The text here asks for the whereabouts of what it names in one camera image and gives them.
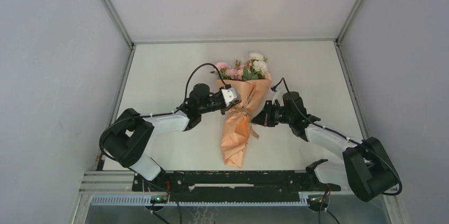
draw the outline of flower bouquet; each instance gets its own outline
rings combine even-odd
[[[221,151],[226,165],[241,168],[249,135],[259,138],[250,122],[271,85],[267,62],[260,53],[250,53],[244,64],[236,60],[234,68],[226,62],[216,64],[225,83],[235,88],[241,98],[241,102],[228,111],[223,125]],[[217,80],[217,87],[222,86],[222,81]]]

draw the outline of orange wrapping paper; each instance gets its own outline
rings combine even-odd
[[[228,111],[229,116],[223,125],[221,152],[226,165],[241,168],[249,135],[259,137],[252,130],[250,121],[253,118],[253,112],[259,107],[266,91],[271,86],[271,76],[266,73],[265,79],[225,80],[224,82],[236,89],[241,97],[241,103]],[[223,86],[221,80],[217,80],[217,86]]]

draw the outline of green leaf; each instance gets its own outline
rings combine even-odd
[[[247,67],[243,68],[243,79],[249,80],[249,71]]]
[[[251,77],[249,78],[249,80],[255,80],[255,79],[259,79],[259,77],[257,76],[257,74],[253,74],[253,75],[251,75]]]

